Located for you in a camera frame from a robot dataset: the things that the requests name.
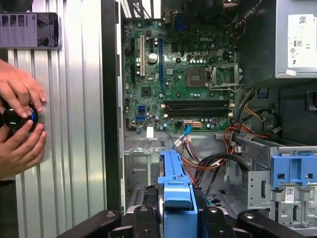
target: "smartphone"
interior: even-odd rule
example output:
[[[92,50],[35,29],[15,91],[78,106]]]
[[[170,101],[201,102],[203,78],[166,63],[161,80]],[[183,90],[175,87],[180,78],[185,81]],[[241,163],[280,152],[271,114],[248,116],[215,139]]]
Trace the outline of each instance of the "smartphone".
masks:
[[[0,48],[60,49],[60,17],[54,12],[0,14]]]

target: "sticker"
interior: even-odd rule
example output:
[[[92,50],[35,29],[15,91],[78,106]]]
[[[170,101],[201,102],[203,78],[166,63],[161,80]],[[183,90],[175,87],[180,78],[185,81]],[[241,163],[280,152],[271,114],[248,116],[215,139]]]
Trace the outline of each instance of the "sticker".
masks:
[[[149,139],[154,138],[154,127],[152,127],[152,126],[147,127],[147,138],[149,138]]]
[[[252,140],[254,137],[255,137],[254,134],[248,133],[244,138],[245,138],[246,140]]]
[[[288,67],[317,66],[317,18],[288,15]]]
[[[285,189],[285,203],[294,203],[295,188],[287,187]]]
[[[285,73],[294,77],[296,76],[296,71],[291,69],[287,69]]]

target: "blue pcie slot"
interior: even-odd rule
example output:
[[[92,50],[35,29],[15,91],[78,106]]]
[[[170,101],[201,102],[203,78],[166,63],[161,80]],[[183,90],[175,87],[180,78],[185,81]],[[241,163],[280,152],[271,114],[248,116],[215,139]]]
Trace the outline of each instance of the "blue pcie slot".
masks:
[[[145,116],[136,116],[135,117],[136,122],[144,122],[145,121]]]
[[[161,86],[164,87],[164,78],[163,78],[163,39],[160,38],[158,40],[158,59],[159,59],[159,63],[158,63],[158,79],[161,83]]]

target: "side panel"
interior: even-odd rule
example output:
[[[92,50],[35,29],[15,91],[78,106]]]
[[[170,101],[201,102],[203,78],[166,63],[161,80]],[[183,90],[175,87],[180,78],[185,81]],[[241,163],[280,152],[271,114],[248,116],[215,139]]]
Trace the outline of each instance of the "side panel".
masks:
[[[100,0],[34,0],[57,12],[62,49],[9,51],[43,87],[48,137],[40,165],[16,177],[20,238],[51,238],[106,208]]]

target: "pcie slot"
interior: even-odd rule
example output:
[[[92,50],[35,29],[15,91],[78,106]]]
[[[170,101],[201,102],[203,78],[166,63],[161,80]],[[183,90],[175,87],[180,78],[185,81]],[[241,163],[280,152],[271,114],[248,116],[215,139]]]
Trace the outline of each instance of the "pcie slot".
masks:
[[[158,79],[162,85],[162,87],[165,86],[164,84],[164,78],[163,78],[163,39],[160,38],[158,40]]]
[[[131,82],[135,83],[135,40],[132,38],[131,41]]]
[[[229,105],[229,101],[226,100],[213,100],[213,101],[203,101],[203,100],[194,100],[194,101],[165,101],[164,102],[166,108],[173,109],[185,109],[185,108],[205,108],[205,107],[227,107]]]
[[[164,110],[169,118],[179,117],[198,117],[198,118],[215,118],[228,116],[229,109],[172,109]]]
[[[140,36],[140,75],[145,76],[145,36]]]

